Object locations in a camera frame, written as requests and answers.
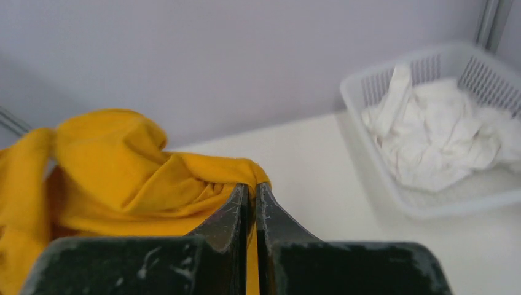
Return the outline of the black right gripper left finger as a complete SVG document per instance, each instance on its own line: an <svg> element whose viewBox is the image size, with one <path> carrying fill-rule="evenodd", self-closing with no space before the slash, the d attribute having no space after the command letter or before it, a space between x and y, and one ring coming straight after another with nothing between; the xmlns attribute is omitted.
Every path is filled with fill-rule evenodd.
<svg viewBox="0 0 521 295"><path fill-rule="evenodd" d="M22 294L244 294L249 191L183 236L60 238L38 257Z"/></svg>

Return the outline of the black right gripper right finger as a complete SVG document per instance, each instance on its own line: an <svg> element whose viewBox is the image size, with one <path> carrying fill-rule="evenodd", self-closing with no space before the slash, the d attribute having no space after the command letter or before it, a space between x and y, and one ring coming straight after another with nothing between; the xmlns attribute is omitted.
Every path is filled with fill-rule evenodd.
<svg viewBox="0 0 521 295"><path fill-rule="evenodd" d="M261 294L451 294L438 259L414 242L326 242L256 187Z"/></svg>

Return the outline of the orange t shirt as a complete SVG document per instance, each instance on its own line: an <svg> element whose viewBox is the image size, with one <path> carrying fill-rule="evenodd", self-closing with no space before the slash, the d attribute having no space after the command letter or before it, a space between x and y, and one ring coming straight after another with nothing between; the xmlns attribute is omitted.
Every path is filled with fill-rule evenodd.
<svg viewBox="0 0 521 295"><path fill-rule="evenodd" d="M244 158L167 152L142 114L105 109L38 128L1 151L1 293L18 294L61 237L185 235L237 184L265 171Z"/></svg>

